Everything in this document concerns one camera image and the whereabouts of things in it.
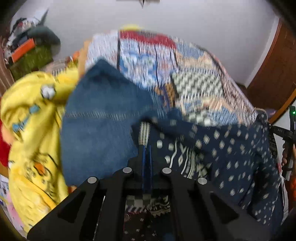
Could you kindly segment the person's right hand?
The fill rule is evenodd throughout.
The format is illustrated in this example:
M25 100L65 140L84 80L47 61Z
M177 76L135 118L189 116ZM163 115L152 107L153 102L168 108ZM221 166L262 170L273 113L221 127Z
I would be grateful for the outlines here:
M285 142L283 144L283 152L282 152L282 160L281 160L281 165L285 166L287 164L287 155L288 155L288 143ZM296 165L295 165L295 145L293 145L293 153L292 153L292 160L293 160L293 169L292 169L292 174L295 175L296 173Z

